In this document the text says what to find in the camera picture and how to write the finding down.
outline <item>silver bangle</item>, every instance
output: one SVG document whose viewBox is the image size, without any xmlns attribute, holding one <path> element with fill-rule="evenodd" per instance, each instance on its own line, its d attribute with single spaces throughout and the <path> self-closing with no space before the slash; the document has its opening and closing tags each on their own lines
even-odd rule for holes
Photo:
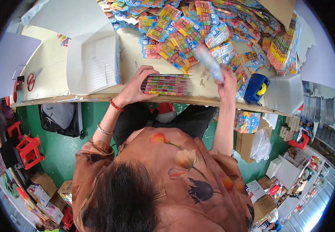
<svg viewBox="0 0 335 232">
<path fill-rule="evenodd" d="M 108 132 L 108 131 L 105 131 L 103 130 L 102 128 L 100 128 L 100 123 L 97 124 L 97 127 L 98 127 L 98 130 L 100 130 L 101 132 L 105 133 L 105 134 L 109 134 L 110 136 L 114 134 L 114 132 Z"/>
</svg>

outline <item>black pants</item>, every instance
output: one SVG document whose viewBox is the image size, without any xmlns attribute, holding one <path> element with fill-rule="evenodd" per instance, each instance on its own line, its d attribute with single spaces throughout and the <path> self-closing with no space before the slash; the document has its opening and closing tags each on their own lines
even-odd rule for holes
<svg viewBox="0 0 335 232">
<path fill-rule="evenodd" d="M 151 113 L 146 103 L 136 102 L 125 106 L 124 111 L 120 113 L 113 139 L 119 147 L 134 131 L 144 127 L 179 128 L 193 138 L 202 138 L 215 111 L 216 107 L 189 105 L 171 122 L 160 123 L 155 119 L 157 110 Z"/>
</svg>

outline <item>wooden table edge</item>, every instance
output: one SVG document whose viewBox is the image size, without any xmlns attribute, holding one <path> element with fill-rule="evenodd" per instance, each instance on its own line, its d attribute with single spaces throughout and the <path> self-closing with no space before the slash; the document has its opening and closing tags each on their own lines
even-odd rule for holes
<svg viewBox="0 0 335 232">
<path fill-rule="evenodd" d="M 48 103 L 61 103 L 61 102 L 106 102 L 111 98 L 114 98 L 117 94 L 89 94 L 84 96 L 68 95 L 68 96 L 55 96 L 49 98 L 40 98 L 34 100 L 27 100 L 20 103 L 11 103 L 10 107 L 19 107 L 27 105 L 39 105 Z M 205 98 L 197 96 L 171 96 L 171 95 L 158 95 L 157 97 L 147 100 L 147 102 L 167 102 L 167 103 L 180 103 L 180 104 L 191 104 L 191 105 L 207 105 L 207 106 L 220 106 L 220 100 L 218 98 Z M 236 102 L 236 109 L 257 111 L 262 113 L 278 114 L 283 116 L 293 117 L 292 114 L 280 112 L 277 110 L 261 107 L 257 105 L 250 105 L 244 102 Z"/>
</svg>

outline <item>black bag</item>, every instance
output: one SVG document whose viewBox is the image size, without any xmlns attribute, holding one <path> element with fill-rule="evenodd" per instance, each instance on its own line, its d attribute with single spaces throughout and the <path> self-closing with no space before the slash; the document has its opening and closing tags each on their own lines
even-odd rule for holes
<svg viewBox="0 0 335 232">
<path fill-rule="evenodd" d="M 85 138 L 82 128 L 81 102 L 38 105 L 41 127 L 49 132 Z"/>
</svg>

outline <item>stacked wooden blocks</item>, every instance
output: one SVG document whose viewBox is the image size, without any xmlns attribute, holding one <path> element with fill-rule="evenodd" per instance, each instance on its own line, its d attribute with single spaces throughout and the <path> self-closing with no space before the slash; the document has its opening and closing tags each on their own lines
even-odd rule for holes
<svg viewBox="0 0 335 232">
<path fill-rule="evenodd" d="M 300 118 L 286 117 L 286 124 L 288 125 L 288 127 L 282 127 L 279 136 L 287 142 L 292 140 L 294 132 L 299 132 Z"/>
</svg>

